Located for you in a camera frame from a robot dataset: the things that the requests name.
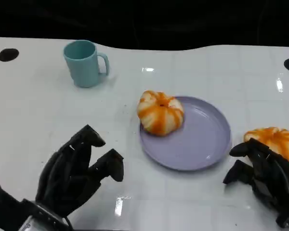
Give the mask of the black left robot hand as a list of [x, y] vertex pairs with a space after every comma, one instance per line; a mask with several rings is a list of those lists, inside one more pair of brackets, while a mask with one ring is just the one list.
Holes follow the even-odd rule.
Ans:
[[45, 165], [39, 179], [36, 202], [65, 218], [85, 204], [100, 188], [104, 178], [122, 182], [123, 157], [111, 149], [89, 165], [92, 147], [105, 141], [85, 125], [56, 151]]

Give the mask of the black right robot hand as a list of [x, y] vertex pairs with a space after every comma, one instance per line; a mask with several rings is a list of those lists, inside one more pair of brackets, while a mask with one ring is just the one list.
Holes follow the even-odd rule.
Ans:
[[236, 160], [223, 183], [240, 181], [250, 185], [263, 204], [278, 212], [277, 225], [289, 227], [289, 161], [254, 138], [236, 145], [229, 154], [247, 156], [252, 166]]

